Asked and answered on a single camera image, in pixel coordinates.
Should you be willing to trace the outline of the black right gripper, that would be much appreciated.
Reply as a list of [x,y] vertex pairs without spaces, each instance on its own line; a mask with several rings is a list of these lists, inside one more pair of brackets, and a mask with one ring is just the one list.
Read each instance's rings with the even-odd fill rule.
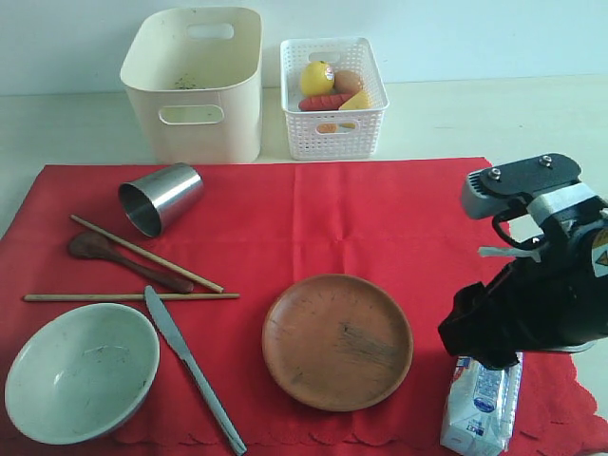
[[607,266],[596,261],[606,257],[606,223],[579,229],[564,248],[519,252],[486,288],[477,282],[455,294],[438,326],[444,348],[502,371],[519,364],[517,352],[556,351],[605,338]]

